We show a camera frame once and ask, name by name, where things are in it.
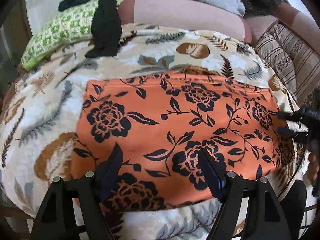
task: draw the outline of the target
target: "floral bedsheet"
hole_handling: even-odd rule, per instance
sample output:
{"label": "floral bedsheet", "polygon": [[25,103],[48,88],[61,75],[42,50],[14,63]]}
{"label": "floral bedsheet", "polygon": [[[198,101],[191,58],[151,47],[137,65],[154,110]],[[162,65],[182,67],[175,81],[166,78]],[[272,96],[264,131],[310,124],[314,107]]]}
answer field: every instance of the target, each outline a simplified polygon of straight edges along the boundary
{"label": "floral bedsheet", "polygon": [[[131,78],[165,71],[197,69],[260,88],[270,88],[281,110],[297,105],[276,73],[251,48],[213,31],[187,31],[146,24],[123,25],[115,57],[86,59],[92,46],[81,42],[51,56],[16,84],[16,94],[0,126],[1,185],[7,196],[35,217],[54,176],[71,178],[77,121],[89,80]],[[299,130],[295,123],[291,129]],[[282,199],[305,165],[305,151],[294,144],[294,160],[268,174]],[[216,199],[153,212],[124,212],[106,219],[119,239],[205,239],[220,204]],[[75,204],[76,219],[83,223]],[[244,225],[246,201],[235,233]]]}

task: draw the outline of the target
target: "folded orange cloth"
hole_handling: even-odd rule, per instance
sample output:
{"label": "folded orange cloth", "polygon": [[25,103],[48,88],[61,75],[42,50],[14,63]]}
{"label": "folded orange cloth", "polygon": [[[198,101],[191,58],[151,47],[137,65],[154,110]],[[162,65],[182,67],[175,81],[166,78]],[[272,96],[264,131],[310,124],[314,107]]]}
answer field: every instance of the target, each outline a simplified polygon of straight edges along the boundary
{"label": "folded orange cloth", "polygon": [[227,171],[256,179],[287,165],[291,139],[277,134],[269,89],[213,75],[161,73],[91,80],[77,125],[72,174],[105,161],[115,143],[124,163],[110,198],[115,210],[159,210],[212,197],[197,163],[205,148]]}

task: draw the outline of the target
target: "human hand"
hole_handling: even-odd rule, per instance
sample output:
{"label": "human hand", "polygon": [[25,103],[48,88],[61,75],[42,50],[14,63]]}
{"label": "human hand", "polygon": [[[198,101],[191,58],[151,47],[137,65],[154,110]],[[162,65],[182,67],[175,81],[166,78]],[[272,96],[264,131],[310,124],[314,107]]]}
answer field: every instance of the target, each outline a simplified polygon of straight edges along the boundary
{"label": "human hand", "polygon": [[307,149],[311,152],[308,160],[310,161],[308,166],[307,177],[311,181],[315,181],[319,171],[319,141],[313,140],[307,145]]}

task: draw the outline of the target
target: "green checkered pillow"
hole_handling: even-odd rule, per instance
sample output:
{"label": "green checkered pillow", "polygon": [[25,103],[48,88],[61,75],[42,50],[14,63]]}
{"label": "green checkered pillow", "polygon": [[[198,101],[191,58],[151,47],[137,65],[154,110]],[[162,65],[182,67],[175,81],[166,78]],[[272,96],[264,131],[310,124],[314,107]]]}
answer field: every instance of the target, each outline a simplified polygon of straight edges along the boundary
{"label": "green checkered pillow", "polygon": [[91,24],[99,0],[90,0],[60,12],[34,35],[23,55],[22,65],[26,70],[34,68],[43,58],[62,45],[92,39]]}

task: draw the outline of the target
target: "metal screw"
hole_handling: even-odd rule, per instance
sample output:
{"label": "metal screw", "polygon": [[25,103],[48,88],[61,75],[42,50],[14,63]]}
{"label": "metal screw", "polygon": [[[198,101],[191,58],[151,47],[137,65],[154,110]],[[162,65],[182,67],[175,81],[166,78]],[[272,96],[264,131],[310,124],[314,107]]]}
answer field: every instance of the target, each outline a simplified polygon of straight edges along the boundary
{"label": "metal screw", "polygon": [[236,176],[236,173],[234,171],[228,171],[227,172],[228,177],[234,178]]}
{"label": "metal screw", "polygon": [[93,175],[94,175],[94,172],[93,172],[93,171],[88,171],[88,172],[85,174],[85,176],[86,176],[87,178],[91,178],[91,177],[93,177]]}
{"label": "metal screw", "polygon": [[61,179],[61,178],[60,178],[59,176],[55,176],[52,181],[53,181],[53,182],[58,182],[60,179]]}
{"label": "metal screw", "polygon": [[268,179],[266,177],[260,177],[260,181],[262,183],[267,183],[268,182]]}

